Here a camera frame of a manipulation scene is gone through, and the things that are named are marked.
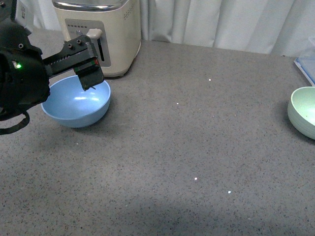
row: light blue bowl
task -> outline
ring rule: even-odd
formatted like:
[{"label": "light blue bowl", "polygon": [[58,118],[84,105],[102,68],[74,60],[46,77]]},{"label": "light blue bowl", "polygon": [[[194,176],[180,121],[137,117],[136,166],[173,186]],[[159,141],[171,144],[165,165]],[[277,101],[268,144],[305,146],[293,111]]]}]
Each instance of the light blue bowl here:
[{"label": "light blue bowl", "polygon": [[50,87],[50,96],[41,107],[63,126],[80,128],[91,125],[105,115],[111,95],[106,81],[94,88],[84,91],[78,76],[67,77]]}]

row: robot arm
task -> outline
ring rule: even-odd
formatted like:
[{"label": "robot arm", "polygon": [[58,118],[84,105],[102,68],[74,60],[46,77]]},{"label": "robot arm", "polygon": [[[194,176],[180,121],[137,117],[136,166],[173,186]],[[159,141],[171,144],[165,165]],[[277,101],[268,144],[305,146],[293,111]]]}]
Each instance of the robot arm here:
[{"label": "robot arm", "polygon": [[27,110],[47,100],[50,78],[74,69],[83,90],[104,80],[95,47],[85,35],[42,59],[42,51],[29,42],[31,27],[23,18],[23,7],[19,0],[0,2],[0,121],[26,116],[19,124],[0,129],[0,135],[16,132],[29,123]]}]

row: toaster lever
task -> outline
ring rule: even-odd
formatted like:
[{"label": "toaster lever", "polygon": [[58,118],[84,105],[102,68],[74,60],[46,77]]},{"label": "toaster lever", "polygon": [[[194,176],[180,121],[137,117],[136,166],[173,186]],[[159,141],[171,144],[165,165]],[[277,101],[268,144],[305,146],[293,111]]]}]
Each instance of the toaster lever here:
[{"label": "toaster lever", "polygon": [[103,34],[103,31],[100,29],[90,29],[87,32],[86,36],[89,37],[90,39],[98,40],[102,34]]}]

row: mint green bowl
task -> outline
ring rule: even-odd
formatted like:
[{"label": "mint green bowl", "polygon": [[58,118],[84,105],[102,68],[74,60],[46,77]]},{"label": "mint green bowl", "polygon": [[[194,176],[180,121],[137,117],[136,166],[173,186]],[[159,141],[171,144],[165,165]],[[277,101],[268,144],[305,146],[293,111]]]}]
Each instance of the mint green bowl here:
[{"label": "mint green bowl", "polygon": [[295,90],[291,95],[287,114],[298,131],[315,139],[315,87]]}]

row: green led light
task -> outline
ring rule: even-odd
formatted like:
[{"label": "green led light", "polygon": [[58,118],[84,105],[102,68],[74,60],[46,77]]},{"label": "green led light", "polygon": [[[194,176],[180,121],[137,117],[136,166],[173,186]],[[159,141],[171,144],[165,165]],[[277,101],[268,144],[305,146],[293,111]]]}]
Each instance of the green led light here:
[{"label": "green led light", "polygon": [[14,61],[14,60],[12,61],[12,63],[13,63],[13,66],[15,69],[21,69],[22,68],[22,65],[20,63]]}]

